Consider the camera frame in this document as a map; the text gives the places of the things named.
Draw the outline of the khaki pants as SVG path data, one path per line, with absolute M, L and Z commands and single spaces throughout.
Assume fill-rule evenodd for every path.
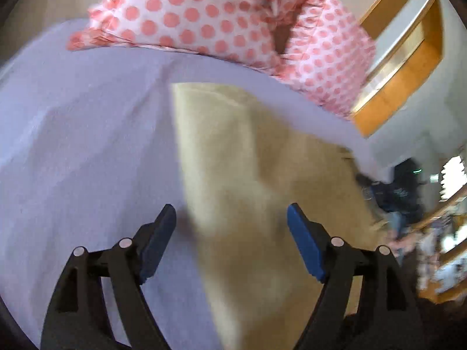
M 383 240 L 346 151 L 230 85 L 172 87 L 184 196 L 224 349 L 292 349 L 321 286 L 287 227 L 298 203 L 350 245 Z

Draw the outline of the right pink polka-dot pillow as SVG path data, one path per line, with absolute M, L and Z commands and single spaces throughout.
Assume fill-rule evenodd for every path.
M 307 0 L 290 30 L 277 78 L 347 119 L 375 53 L 374 41 L 340 0 Z

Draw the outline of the lavender bed sheet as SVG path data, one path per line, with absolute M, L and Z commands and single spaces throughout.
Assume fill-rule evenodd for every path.
M 84 23 L 49 27 L 1 67 L 1 297 L 32 343 L 72 249 L 110 247 L 165 204 L 184 211 L 174 83 L 251 92 L 295 129 L 348 148 L 363 172 L 384 176 L 352 123 L 273 78 L 202 55 L 67 50 Z

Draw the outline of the pink polka-dot pillow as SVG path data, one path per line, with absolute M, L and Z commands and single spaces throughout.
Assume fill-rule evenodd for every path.
M 239 62 L 267 74 L 280 60 L 273 32 L 305 0 L 102 0 L 70 37 L 71 51 L 158 48 Z
M 277 78 L 347 119 L 375 53 L 374 41 L 340 0 L 307 0 L 290 30 Z

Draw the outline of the left pink polka-dot pillow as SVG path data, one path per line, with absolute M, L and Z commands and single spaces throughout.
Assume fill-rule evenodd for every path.
M 102 0 L 70 37 L 71 51 L 158 48 L 239 62 L 267 74 L 280 60 L 273 32 L 305 0 Z

